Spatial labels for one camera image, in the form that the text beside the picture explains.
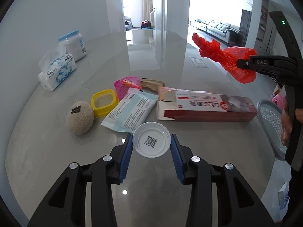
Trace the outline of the person's right hand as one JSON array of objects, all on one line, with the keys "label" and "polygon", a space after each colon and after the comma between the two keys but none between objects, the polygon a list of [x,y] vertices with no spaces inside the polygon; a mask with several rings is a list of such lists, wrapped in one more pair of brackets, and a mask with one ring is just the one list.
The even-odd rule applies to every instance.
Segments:
[{"label": "person's right hand", "polygon": [[288,104],[287,96],[285,96],[283,99],[283,113],[281,116],[281,126],[283,129],[281,133],[281,142],[284,146],[287,147],[287,142],[292,132],[292,121],[289,116],[289,104]]}]

